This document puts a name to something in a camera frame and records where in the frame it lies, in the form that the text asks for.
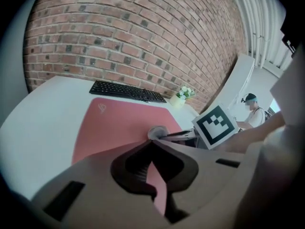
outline white desk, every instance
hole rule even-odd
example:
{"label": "white desk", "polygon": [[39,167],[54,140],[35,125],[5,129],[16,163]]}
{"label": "white desk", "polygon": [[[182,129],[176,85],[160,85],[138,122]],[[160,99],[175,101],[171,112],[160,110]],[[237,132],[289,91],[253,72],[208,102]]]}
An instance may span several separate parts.
{"label": "white desk", "polygon": [[[1,172],[11,189],[31,199],[50,179],[71,165],[74,143],[92,99],[93,82],[55,76],[11,112],[0,129]],[[198,116],[189,105],[174,109],[169,103],[131,103],[164,107],[181,129],[192,128]]]}

